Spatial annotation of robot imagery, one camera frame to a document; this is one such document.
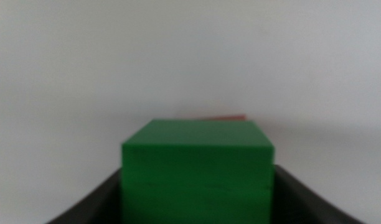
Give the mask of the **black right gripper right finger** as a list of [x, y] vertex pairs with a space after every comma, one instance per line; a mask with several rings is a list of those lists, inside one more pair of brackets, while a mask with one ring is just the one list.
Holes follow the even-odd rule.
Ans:
[[309, 189], [287, 170], [275, 166], [274, 224], [363, 224]]

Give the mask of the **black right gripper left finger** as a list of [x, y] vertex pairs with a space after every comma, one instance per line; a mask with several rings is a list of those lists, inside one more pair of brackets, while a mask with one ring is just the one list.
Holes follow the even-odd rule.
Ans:
[[120, 171], [47, 224], [121, 223]]

